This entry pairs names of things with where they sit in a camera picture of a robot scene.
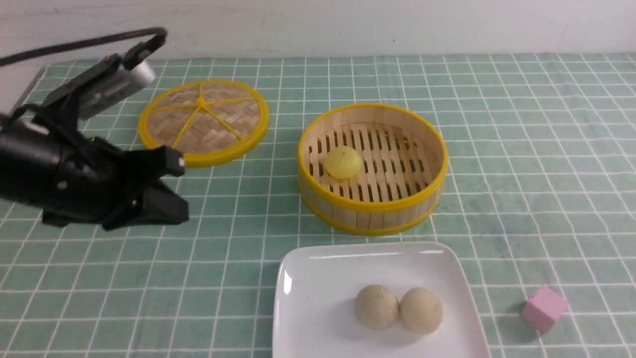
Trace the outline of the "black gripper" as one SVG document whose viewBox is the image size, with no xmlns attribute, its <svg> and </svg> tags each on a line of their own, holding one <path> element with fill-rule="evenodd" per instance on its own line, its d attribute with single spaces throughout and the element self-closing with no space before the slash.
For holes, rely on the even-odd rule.
<svg viewBox="0 0 636 358">
<path fill-rule="evenodd" d="M 41 209 L 49 226 L 98 224 L 113 231 L 187 222 L 188 201 L 162 181 L 185 174 L 183 154 L 167 146 L 123 152 L 87 138 L 78 130 L 79 97 L 1 114 L 1 197 Z"/>
</svg>

